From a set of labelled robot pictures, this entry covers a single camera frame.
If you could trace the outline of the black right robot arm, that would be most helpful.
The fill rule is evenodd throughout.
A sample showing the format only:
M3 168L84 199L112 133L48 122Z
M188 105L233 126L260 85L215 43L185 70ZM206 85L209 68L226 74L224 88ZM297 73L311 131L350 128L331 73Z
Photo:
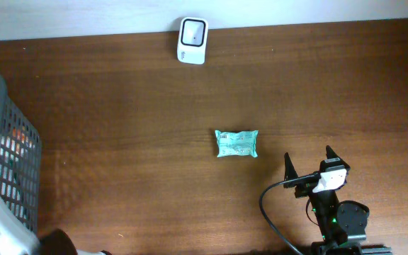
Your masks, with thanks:
M318 171L298 176L289 154L284 155L284 187L294 188L296 198L308 198L322 234L322 241L311 244L311 253L391 254L386 246L361 245L367 239L369 208L353 200L338 199L336 192L346 184L351 167L330 146L326 146L326 156Z

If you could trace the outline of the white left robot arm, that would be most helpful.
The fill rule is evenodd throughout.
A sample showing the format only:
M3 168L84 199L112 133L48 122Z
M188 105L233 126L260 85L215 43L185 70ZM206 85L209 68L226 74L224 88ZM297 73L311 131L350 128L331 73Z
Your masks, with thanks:
M47 236L42 244L11 212L0 196L0 254L76 254L105 255L106 251L88 252L76 249L71 239L60 231Z

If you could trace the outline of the mint green wipes packet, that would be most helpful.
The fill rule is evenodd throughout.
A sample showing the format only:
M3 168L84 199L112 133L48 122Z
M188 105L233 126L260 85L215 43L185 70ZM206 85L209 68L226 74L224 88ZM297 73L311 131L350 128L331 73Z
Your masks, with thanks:
M251 156L257 158L256 138L259 131L222 132L215 131L217 157Z

